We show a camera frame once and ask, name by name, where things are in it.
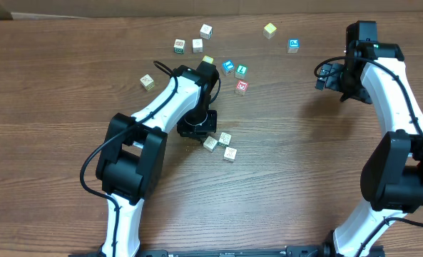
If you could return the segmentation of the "bee block blue side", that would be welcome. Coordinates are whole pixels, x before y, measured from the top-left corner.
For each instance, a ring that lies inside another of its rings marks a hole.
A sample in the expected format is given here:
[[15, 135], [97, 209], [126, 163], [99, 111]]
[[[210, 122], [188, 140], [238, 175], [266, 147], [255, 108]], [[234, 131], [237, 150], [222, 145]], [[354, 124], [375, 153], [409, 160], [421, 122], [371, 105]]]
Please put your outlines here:
[[209, 152], [214, 152], [217, 145], [218, 140], [214, 139], [212, 136], [208, 136], [207, 139], [203, 142], [203, 147]]

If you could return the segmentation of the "elephant block green side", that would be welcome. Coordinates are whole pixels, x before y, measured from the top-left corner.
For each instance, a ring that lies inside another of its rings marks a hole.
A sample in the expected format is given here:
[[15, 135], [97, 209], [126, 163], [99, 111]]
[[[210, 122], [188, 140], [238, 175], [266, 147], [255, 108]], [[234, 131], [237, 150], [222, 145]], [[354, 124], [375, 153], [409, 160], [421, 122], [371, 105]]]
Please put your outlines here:
[[230, 145], [232, 136], [228, 133], [222, 132], [218, 140], [220, 146], [228, 147]]

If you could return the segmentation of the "white number seven block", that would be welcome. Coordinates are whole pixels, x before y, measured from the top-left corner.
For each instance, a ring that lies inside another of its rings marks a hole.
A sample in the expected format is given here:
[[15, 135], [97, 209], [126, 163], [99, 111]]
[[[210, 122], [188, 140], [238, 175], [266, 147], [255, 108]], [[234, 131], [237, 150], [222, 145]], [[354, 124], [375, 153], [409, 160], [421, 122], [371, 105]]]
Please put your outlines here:
[[237, 154], [237, 150], [235, 148], [231, 148], [227, 146], [225, 148], [223, 159], [226, 161], [233, 162], [235, 160], [236, 154]]

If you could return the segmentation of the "red top block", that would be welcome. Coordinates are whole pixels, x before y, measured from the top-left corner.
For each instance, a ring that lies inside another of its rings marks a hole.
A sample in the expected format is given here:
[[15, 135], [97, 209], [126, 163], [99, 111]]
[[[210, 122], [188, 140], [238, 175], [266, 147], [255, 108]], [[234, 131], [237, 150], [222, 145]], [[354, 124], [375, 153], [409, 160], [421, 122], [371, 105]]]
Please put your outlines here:
[[248, 90], [249, 83], [243, 80], [239, 80], [235, 87], [235, 93], [244, 96]]

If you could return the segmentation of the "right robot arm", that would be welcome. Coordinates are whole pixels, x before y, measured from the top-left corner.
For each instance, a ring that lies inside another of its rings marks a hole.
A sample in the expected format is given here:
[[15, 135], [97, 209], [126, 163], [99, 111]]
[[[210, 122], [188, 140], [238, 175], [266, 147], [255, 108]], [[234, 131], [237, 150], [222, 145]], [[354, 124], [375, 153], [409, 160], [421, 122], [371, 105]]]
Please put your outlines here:
[[344, 56], [315, 67], [316, 89], [374, 106], [382, 139], [360, 176], [362, 200], [331, 231], [316, 256], [383, 256], [378, 238], [394, 223], [423, 227], [407, 219], [423, 206], [423, 113], [409, 86], [398, 44], [380, 43], [374, 21], [346, 28]]

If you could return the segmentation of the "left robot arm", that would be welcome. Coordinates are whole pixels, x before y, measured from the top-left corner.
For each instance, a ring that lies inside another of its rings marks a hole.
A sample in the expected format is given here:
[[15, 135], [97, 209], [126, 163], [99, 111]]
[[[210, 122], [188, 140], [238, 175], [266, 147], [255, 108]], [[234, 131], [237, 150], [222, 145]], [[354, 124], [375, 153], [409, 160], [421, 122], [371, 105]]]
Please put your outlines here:
[[131, 116], [116, 114], [94, 151], [102, 183], [98, 194], [108, 202], [107, 236], [97, 256], [138, 254], [143, 204], [160, 178], [169, 132], [176, 129], [182, 137], [204, 141], [217, 128], [217, 112], [209, 108], [215, 100], [211, 92], [220, 86], [216, 66], [206, 61], [196, 69], [154, 64], [169, 77], [165, 90]]

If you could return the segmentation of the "blue top block centre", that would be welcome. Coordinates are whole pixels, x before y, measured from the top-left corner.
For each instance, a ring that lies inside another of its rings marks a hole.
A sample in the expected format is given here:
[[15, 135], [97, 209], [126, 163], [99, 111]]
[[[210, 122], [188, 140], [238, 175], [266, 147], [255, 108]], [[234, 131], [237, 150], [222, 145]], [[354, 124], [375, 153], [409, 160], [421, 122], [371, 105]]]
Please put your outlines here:
[[224, 61], [221, 66], [222, 72], [225, 76], [234, 72], [235, 66], [231, 60]]

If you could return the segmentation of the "yellow top block centre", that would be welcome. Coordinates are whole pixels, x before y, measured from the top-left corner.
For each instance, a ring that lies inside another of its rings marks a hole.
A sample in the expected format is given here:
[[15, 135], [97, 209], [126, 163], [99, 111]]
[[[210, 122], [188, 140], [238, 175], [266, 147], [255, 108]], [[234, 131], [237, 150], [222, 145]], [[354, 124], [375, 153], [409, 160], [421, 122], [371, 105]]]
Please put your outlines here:
[[202, 61], [205, 61], [209, 64], [213, 64], [214, 58], [210, 57], [210, 56], [204, 56]]

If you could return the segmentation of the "blue top block far right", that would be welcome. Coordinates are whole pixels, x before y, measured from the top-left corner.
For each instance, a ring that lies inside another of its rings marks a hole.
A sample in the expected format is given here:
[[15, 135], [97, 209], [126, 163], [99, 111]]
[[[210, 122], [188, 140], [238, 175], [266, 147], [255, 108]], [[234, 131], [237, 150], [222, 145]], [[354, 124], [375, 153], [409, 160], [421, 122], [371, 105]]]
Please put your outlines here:
[[289, 54], [297, 53], [300, 48], [300, 41], [298, 39], [290, 39], [287, 45], [287, 52]]

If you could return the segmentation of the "white block yellow side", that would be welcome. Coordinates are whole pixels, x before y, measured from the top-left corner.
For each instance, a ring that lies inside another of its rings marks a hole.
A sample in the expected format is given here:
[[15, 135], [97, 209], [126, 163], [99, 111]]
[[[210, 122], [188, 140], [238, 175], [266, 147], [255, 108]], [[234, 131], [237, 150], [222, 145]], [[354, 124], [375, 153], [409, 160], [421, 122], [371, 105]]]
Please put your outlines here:
[[140, 83], [146, 91], [150, 91], [155, 86], [155, 81], [149, 74], [141, 77]]

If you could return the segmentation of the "teal top block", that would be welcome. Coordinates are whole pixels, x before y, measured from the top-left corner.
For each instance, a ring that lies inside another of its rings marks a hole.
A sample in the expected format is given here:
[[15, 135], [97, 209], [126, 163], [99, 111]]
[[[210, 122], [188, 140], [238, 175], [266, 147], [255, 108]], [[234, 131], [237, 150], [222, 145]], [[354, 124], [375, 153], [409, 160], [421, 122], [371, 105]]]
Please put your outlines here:
[[235, 77], [237, 79], [244, 80], [247, 72], [248, 72], [248, 68], [246, 66], [239, 65], [235, 70]]

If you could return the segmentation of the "white number four block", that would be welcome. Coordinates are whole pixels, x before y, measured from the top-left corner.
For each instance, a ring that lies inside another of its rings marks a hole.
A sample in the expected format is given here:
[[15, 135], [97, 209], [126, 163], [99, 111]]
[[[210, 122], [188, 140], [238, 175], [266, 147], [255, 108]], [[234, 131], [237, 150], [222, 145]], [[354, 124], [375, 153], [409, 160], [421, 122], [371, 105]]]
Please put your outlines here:
[[193, 53], [203, 53], [203, 40], [202, 39], [193, 39], [192, 40]]

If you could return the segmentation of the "yellow block top right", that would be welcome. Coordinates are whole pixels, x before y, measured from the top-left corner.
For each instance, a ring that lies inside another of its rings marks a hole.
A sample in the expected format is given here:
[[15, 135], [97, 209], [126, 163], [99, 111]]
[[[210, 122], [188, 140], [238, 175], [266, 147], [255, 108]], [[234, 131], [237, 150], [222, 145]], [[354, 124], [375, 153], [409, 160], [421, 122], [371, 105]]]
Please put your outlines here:
[[274, 24], [269, 23], [265, 25], [263, 28], [263, 36], [266, 39], [271, 39], [276, 34], [276, 31], [277, 31], [277, 27]]

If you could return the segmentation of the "cardboard backdrop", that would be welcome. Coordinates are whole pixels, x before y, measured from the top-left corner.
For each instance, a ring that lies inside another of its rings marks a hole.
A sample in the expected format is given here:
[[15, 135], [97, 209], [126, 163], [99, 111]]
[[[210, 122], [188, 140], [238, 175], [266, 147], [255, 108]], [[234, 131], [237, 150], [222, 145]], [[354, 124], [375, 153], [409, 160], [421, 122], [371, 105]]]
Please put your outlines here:
[[386, 11], [423, 11], [423, 0], [0, 0], [0, 20], [14, 13], [92, 18]]

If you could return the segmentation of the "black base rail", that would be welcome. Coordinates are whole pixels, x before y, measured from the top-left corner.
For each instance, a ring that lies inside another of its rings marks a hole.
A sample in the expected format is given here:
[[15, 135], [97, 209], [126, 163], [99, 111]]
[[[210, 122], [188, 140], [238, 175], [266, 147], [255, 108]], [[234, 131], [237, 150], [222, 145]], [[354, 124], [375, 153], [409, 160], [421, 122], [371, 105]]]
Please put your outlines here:
[[279, 249], [221, 251], [139, 251], [135, 257], [333, 257], [339, 256], [330, 246], [287, 246]]

